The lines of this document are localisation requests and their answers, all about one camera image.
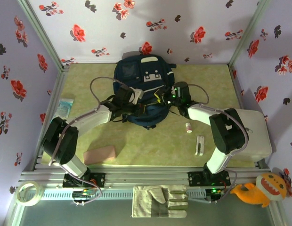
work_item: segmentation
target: plush toy face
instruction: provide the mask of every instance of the plush toy face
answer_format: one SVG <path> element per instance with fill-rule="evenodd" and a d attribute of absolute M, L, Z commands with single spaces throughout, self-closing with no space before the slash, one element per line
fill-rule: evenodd
<path fill-rule="evenodd" d="M 281 196 L 285 198 L 286 196 L 286 186 L 284 180 L 276 174 L 264 173 L 259 176 L 256 186 L 260 189 L 264 188 L 265 191 L 269 193 L 268 197 L 271 200 L 278 200 L 277 197 Z"/>

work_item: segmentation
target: bracket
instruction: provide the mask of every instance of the bracket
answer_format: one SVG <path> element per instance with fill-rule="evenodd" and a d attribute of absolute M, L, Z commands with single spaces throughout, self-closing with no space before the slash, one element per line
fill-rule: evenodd
<path fill-rule="evenodd" d="M 83 179 L 87 181 L 94 179 L 99 187 L 104 187 L 105 173 L 89 173 L 88 177 L 83 178 Z M 78 188 L 78 187 L 84 188 L 84 187 L 92 187 L 92 185 L 78 181 L 66 173 L 63 180 L 62 187 L 63 188 Z"/>
<path fill-rule="evenodd" d="M 227 171 L 222 171 L 210 181 L 205 180 L 203 172 L 188 172 L 188 181 L 190 187 L 199 187 L 199 186 L 224 186 L 224 182 L 227 186 L 231 185 L 229 173 Z"/>

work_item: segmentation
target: white usb stick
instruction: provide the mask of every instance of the white usb stick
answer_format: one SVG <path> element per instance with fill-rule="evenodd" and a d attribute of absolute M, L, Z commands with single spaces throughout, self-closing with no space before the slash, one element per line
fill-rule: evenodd
<path fill-rule="evenodd" d="M 203 155 L 203 150 L 204 150 L 204 137 L 203 136 L 197 136 L 195 155 L 202 156 Z"/>

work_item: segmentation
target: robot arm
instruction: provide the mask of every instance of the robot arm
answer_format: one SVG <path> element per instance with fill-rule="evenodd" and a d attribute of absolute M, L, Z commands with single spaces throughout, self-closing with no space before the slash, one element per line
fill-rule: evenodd
<path fill-rule="evenodd" d="M 98 109 L 77 117 L 76 119 L 80 118 L 79 120 L 71 120 L 68 123 L 60 118 L 55 118 L 42 141 L 42 149 L 75 176 L 89 180 L 90 170 L 75 155 L 77 138 L 90 129 L 112 121 L 122 114 L 137 116 L 143 114 L 144 106 L 136 104 L 137 99 L 142 95 L 141 90 L 121 87 L 112 101 L 102 101 Z M 178 107 L 182 116 L 211 126 L 216 148 L 204 166 L 203 175 L 207 181 L 226 167 L 237 149 L 247 144 L 243 131 L 232 119 L 209 107 L 204 108 L 200 103 L 191 100 L 187 83 L 178 82 L 175 84 L 174 90 L 160 89 L 155 95 L 163 105 Z M 235 109 L 228 109 L 226 112 L 243 127 Z M 61 143 L 55 153 L 60 137 L 62 137 Z"/>

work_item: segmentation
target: navy backpack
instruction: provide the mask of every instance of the navy backpack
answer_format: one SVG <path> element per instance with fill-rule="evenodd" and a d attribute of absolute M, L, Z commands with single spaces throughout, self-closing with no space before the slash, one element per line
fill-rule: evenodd
<path fill-rule="evenodd" d="M 160 105 L 154 93 L 161 87 L 171 88 L 174 85 L 172 67 L 176 65 L 166 63 L 157 55 L 131 56 L 118 62 L 114 78 L 129 87 L 143 90 L 144 95 L 138 103 L 146 105 L 143 115 L 123 115 L 123 122 L 129 121 L 149 129 L 166 118 L 169 108 Z M 115 94 L 119 87 L 120 84 L 114 82 Z"/>

